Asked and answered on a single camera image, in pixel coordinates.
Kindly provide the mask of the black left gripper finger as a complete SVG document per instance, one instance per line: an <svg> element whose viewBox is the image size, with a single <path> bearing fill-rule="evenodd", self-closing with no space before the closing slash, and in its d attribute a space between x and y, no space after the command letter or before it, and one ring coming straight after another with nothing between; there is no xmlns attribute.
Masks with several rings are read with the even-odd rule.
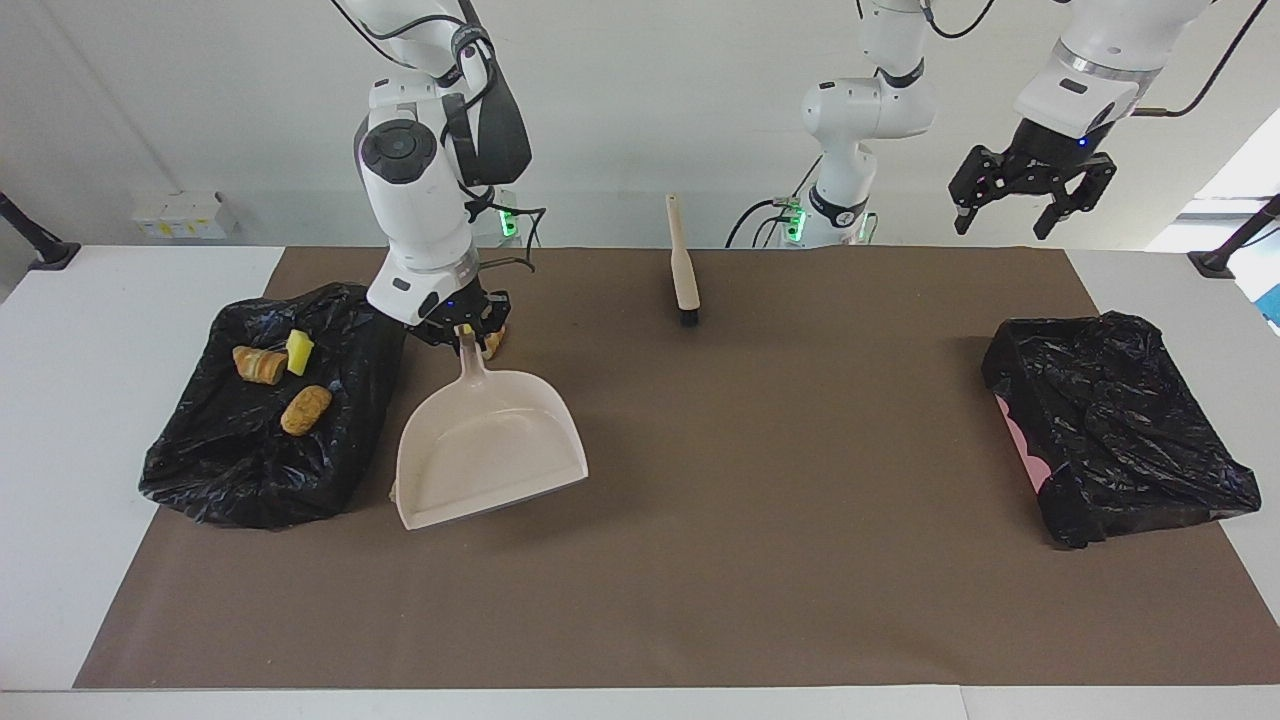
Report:
<svg viewBox="0 0 1280 720"><path fill-rule="evenodd" d="M947 184L956 210L954 228L964 236L987 204L1005 197L1004 155L983 145L970 149Z"/></svg>
<svg viewBox="0 0 1280 720"><path fill-rule="evenodd" d="M1079 211L1092 211L1115 177L1116 165L1106 152L1089 158L1074 176L1051 179L1052 201L1041 213L1033 232L1038 241L1046 241L1053 228Z"/></svg>

